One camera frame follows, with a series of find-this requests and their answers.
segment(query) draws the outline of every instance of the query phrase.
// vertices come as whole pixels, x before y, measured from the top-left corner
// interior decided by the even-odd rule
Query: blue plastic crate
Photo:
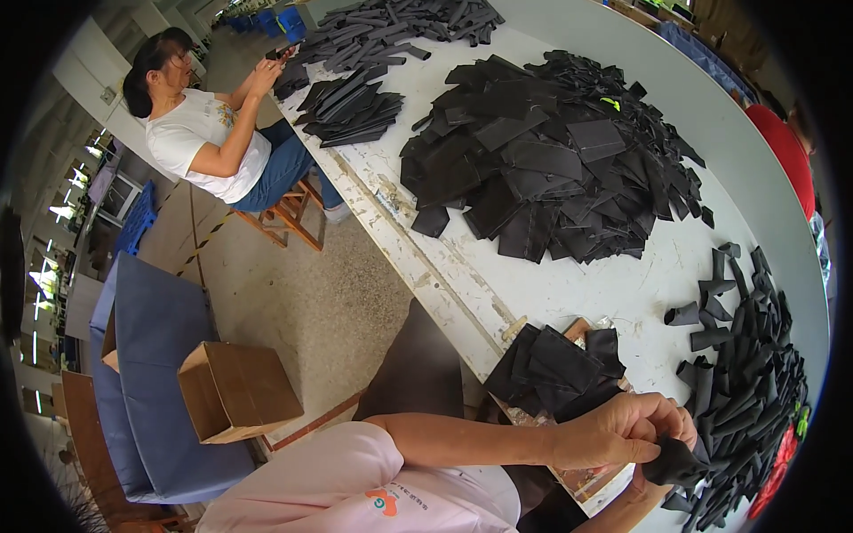
[[[305,36],[307,28],[295,6],[282,11],[276,19],[281,31],[287,35],[287,40],[291,43],[295,43]]]
[[[154,211],[154,182],[148,182],[127,213],[125,225],[122,226],[119,238],[115,241],[114,255],[117,257],[122,251],[137,255],[142,234],[154,225],[155,220],[157,220],[157,213]]]
[[[264,27],[267,37],[274,39],[281,36],[281,28],[276,21],[275,11],[269,8],[258,11],[258,20],[260,20],[261,26]]]

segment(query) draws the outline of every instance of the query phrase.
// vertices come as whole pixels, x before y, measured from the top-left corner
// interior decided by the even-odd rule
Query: wooden board
[[[117,530],[123,522],[163,519],[159,505],[130,503],[113,468],[101,429],[91,376],[62,371],[62,390],[68,423],[84,481],[107,527]]]
[[[563,336],[581,348],[586,349],[586,332],[590,329],[592,329],[592,325],[590,325],[585,318],[581,317],[572,323],[566,332],[563,333]],[[619,381],[619,387],[624,391],[634,391],[634,388],[630,383],[628,383],[628,380],[625,377]],[[506,403],[495,397],[493,398],[497,404],[501,406],[501,409],[510,421],[512,421],[514,426],[553,426],[557,423],[553,416],[545,412],[540,413],[536,417],[532,417],[520,408],[509,407]],[[551,466],[549,466],[548,469],[557,477],[557,479],[559,479],[560,484],[568,490],[569,494],[572,495],[572,498],[574,498],[577,503],[583,504],[592,499],[599,490],[610,483],[626,466],[628,465],[619,465],[610,472],[599,474],[597,476],[592,475],[586,470],[558,470]]]

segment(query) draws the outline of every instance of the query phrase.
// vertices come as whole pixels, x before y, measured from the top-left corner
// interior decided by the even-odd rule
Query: woman's hand
[[[684,426],[675,402],[662,394],[623,392],[599,408],[553,428],[551,465],[588,468],[599,474],[624,463],[649,462],[660,454],[660,447],[654,443],[658,435],[669,432],[673,438],[682,438]]]
[[[278,61],[265,59],[258,63],[260,70],[256,70],[252,79],[252,87],[249,88],[249,96],[263,97],[270,89],[276,79],[281,76],[281,65]]]
[[[693,425],[693,417],[690,416],[690,413],[684,407],[677,407],[674,399],[669,398],[669,400],[676,406],[676,410],[682,417],[682,422],[684,424],[684,429],[678,439],[683,441],[688,448],[690,448],[690,451],[693,451],[693,448],[696,446],[696,440],[699,438],[699,434],[696,432],[696,426]],[[660,500],[660,498],[663,497],[663,494],[669,492],[670,488],[672,488],[672,485],[656,485],[651,483],[642,475],[642,468],[635,468],[634,477],[625,488],[625,493],[631,498],[651,497],[656,501]]]

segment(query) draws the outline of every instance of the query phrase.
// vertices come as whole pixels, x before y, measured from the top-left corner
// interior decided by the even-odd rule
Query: wooden stool
[[[316,238],[302,225],[302,216],[312,200],[321,211],[320,230],[317,232]],[[308,246],[320,252],[326,234],[326,214],[322,212],[322,208],[320,194],[308,183],[307,179],[302,178],[289,193],[278,200],[278,203],[260,212],[256,217],[243,211],[234,210],[234,212],[255,228],[260,229],[264,235],[282,248],[287,248],[287,235],[293,232],[302,237]],[[275,222],[277,217],[284,222],[283,225]]]

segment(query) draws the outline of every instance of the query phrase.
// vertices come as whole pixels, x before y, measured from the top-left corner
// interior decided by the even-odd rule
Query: pile of black fabric
[[[412,229],[438,237],[463,209],[478,239],[500,235],[500,255],[578,262],[640,258],[655,218],[702,217],[701,182],[680,164],[704,162],[624,87],[622,71],[554,51],[525,69],[493,55],[455,68],[457,86],[403,148],[400,182],[417,197]]]
[[[468,39],[471,46],[489,44],[491,32],[504,19],[487,0],[368,0],[332,9],[309,32],[293,61],[315,63],[331,72],[361,65],[403,65],[406,53],[425,61],[430,53],[409,43],[412,37],[433,41]]]
[[[307,87],[308,83],[308,72],[305,70],[305,65],[296,61],[288,61],[281,71],[281,76],[272,86],[272,92],[279,100],[286,100],[297,90]]]
[[[713,346],[717,351],[717,364],[699,356],[677,370],[693,391],[686,405],[699,433],[693,454],[707,465],[709,482],[699,498],[689,485],[687,497],[674,492],[664,503],[691,514],[685,532],[725,524],[742,496],[755,497],[808,396],[804,360],[789,341],[792,319],[785,293],[773,287],[761,247],[750,256],[754,290],[738,265],[740,246],[727,243],[712,251],[713,275],[699,282],[700,303],[669,310],[664,317],[671,326],[702,323],[705,329],[690,335],[691,349]],[[733,280],[725,279],[726,259]],[[735,287],[740,304],[732,316],[716,296]],[[717,321],[731,322],[731,328]]]
[[[386,66],[361,67],[349,78],[316,82],[294,125],[307,125],[305,133],[322,139],[320,148],[376,141],[403,107],[402,95],[377,92],[382,82],[367,83],[386,72]]]
[[[487,391],[530,416],[572,420],[619,394],[625,367],[616,329],[590,329],[586,349],[550,326],[525,324],[485,381]]]

